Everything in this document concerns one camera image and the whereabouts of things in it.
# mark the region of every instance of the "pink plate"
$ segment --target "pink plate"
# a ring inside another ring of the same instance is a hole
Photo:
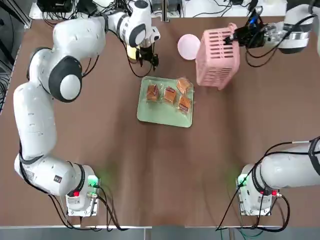
[[[186,60],[196,59],[199,47],[200,40],[192,34],[183,35],[178,41],[179,54]]]

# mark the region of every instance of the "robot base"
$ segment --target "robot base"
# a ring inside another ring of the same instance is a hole
[[[236,186],[244,180],[252,167],[252,164],[248,164],[243,168],[241,175],[236,179]],[[272,196],[264,195],[262,198],[262,194],[253,185],[251,175],[246,178],[243,184],[244,186],[240,187],[238,191],[240,214],[245,216],[258,216],[259,213],[261,216],[270,215]]]
[[[99,199],[92,198],[98,195],[98,188],[93,185],[100,185],[100,180],[95,176],[93,169],[87,165],[82,166],[84,169],[84,184],[78,196],[65,196],[67,215],[90,217],[98,214]]]

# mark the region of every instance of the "green indicator light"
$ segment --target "green indicator light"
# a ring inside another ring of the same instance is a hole
[[[243,186],[247,185],[247,179],[245,180],[247,174],[241,174],[240,176],[238,176],[238,184],[243,184]]]
[[[95,175],[89,175],[88,176],[88,186],[94,187],[99,185],[99,179]]]

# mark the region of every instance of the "floor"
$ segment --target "floor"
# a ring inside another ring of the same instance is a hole
[[[244,240],[241,234],[234,230],[236,240]],[[247,235],[253,235],[254,232],[245,232]],[[264,232],[256,239],[259,240],[316,240],[319,238],[320,228],[299,228],[289,227],[280,233]],[[143,229],[131,229],[125,232],[104,230],[99,232],[76,231],[66,228],[28,228],[28,229],[0,229],[1,240],[143,240],[145,231]],[[147,231],[148,240],[220,240],[221,235],[215,232],[214,228],[184,228],[176,226],[154,227]],[[224,230],[223,240],[229,239],[229,231]]]

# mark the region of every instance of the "yellow object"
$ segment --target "yellow object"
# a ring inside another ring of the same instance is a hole
[[[126,46],[126,54],[128,54],[128,57],[130,59],[133,59],[133,60],[136,60],[136,52],[137,52],[137,49],[140,49],[139,46],[137,47],[131,47],[129,45]]]

